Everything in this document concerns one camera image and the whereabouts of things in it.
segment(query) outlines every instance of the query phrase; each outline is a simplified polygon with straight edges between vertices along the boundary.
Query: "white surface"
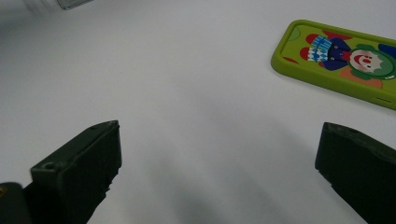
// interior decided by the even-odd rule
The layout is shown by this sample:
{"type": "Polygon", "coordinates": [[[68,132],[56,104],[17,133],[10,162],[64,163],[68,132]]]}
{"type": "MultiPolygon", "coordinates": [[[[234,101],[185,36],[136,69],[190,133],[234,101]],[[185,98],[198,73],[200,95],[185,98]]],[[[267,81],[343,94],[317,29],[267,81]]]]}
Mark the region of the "white surface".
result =
{"type": "Polygon", "coordinates": [[[283,77],[290,22],[396,38],[396,1],[95,0],[0,6],[0,180],[120,121],[123,166],[89,223],[364,223],[315,170],[324,121],[396,147],[395,112],[283,77]]]}

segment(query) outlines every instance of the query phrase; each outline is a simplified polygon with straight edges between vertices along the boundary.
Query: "phone case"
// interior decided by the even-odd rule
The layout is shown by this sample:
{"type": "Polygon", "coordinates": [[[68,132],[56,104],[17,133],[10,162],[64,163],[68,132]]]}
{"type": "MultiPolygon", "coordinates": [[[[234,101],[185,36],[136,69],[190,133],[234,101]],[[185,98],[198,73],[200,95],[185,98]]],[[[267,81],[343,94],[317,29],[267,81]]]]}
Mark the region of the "phone case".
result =
{"type": "Polygon", "coordinates": [[[395,40],[294,21],[271,65],[282,75],[396,110],[395,40]]]}

